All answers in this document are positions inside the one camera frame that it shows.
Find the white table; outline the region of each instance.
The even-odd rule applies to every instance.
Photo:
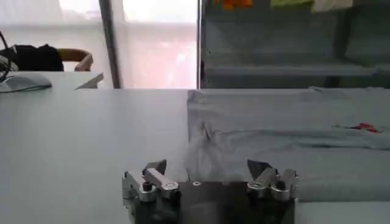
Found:
[[[0,95],[4,224],[129,223],[121,175],[165,158],[185,180],[184,90],[80,89]],[[306,203],[299,223],[387,223],[390,203]]]
[[[9,75],[30,74],[34,72],[10,72]],[[103,80],[101,72],[37,72],[52,83],[55,90],[75,90],[80,88],[97,88]]]

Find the bolt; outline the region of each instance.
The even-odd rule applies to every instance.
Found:
[[[152,187],[153,187],[153,184],[151,182],[148,182],[148,181],[142,184],[142,189],[144,191],[151,191]]]

